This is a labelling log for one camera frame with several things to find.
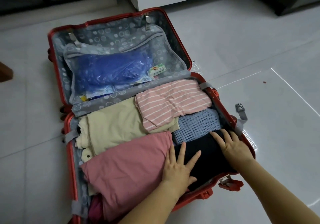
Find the black garment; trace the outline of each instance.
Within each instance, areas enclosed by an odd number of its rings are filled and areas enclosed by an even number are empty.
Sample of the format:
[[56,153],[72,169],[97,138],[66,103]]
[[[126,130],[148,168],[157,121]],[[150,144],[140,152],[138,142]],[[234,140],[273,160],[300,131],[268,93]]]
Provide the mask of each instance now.
[[[220,130],[214,131],[223,140],[224,136]],[[174,147],[176,159],[178,160],[181,144]],[[188,188],[190,191],[197,189],[213,177],[225,172],[236,171],[229,165],[226,158],[223,156],[220,146],[217,141],[210,135],[210,133],[200,137],[196,140],[186,143],[186,154],[184,164],[201,150],[201,156],[192,169],[190,176],[196,177],[198,180],[191,184]]]

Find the finger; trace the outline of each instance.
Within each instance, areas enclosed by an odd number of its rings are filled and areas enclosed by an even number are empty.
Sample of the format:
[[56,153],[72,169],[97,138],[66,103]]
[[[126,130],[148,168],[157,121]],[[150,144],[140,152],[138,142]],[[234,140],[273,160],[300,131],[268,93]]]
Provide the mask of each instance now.
[[196,162],[198,161],[199,157],[201,156],[201,151],[198,151],[191,159],[190,161],[186,164],[186,167],[190,170],[193,169],[195,166]]
[[168,150],[168,151],[167,151],[167,154],[165,155],[165,162],[164,162],[164,165],[165,165],[165,166],[167,166],[167,165],[170,164],[169,154],[170,154],[170,151]]
[[226,143],[224,142],[224,140],[215,132],[210,132],[211,136],[214,138],[214,140],[216,140],[220,146],[221,149],[223,149],[226,145]]
[[176,153],[174,151],[174,145],[173,144],[170,147],[170,163],[171,164],[176,163]]
[[189,177],[188,186],[191,185],[191,184],[193,184],[193,183],[196,182],[196,181],[197,181],[197,178],[196,178],[196,177],[190,176],[190,177]]
[[233,141],[239,141],[239,137],[233,131],[229,131]]
[[178,161],[177,161],[178,164],[184,164],[184,154],[186,153],[186,146],[187,145],[185,142],[181,144]]
[[223,133],[224,136],[224,141],[227,142],[232,142],[232,139],[229,135],[229,133],[225,129],[221,129],[221,132]]

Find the hand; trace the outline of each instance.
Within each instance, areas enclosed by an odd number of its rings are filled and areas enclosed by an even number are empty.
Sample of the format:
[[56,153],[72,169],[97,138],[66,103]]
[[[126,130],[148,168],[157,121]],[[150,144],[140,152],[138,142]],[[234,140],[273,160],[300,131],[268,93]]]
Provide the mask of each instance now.
[[254,160],[249,148],[246,144],[239,140],[237,134],[230,131],[231,137],[225,129],[221,129],[224,139],[215,132],[210,132],[213,138],[218,142],[221,147],[223,155],[226,157],[230,165],[240,172],[242,167]]
[[198,161],[201,151],[198,151],[190,161],[184,165],[184,154],[186,152],[186,143],[183,142],[178,161],[174,152],[174,145],[171,145],[165,157],[163,169],[162,184],[171,189],[171,194],[177,195],[177,198],[182,196],[189,185],[197,181],[195,177],[190,177],[190,172],[195,163]]

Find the pink shirt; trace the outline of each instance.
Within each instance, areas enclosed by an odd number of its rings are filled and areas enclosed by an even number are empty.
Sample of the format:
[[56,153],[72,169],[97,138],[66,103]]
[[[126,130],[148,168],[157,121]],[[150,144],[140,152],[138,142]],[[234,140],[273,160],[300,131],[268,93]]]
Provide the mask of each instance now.
[[138,93],[135,98],[144,128],[157,129],[178,116],[202,111],[212,105],[196,80],[177,80]]
[[111,222],[145,199],[161,182],[169,131],[128,141],[81,165],[85,177],[103,195],[104,218]]

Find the white tile floor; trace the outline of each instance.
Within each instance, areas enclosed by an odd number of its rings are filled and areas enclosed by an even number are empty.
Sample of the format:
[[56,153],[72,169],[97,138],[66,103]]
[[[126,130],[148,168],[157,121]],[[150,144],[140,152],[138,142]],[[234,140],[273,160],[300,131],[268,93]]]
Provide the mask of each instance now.
[[[258,0],[198,0],[165,9],[203,76],[220,88],[226,108],[234,113],[236,101],[247,104],[252,120],[245,129],[258,146],[258,160],[320,214],[320,7],[279,18]],[[13,80],[0,83],[1,223],[67,223],[71,217],[61,101],[47,59],[47,33],[133,10],[123,0],[114,8],[0,32],[0,61],[14,70]],[[278,129],[282,133],[274,134]],[[310,135],[309,150],[299,145],[303,138],[296,132]],[[168,220],[195,222],[269,223],[247,184],[238,193],[215,187],[211,198],[194,201]]]

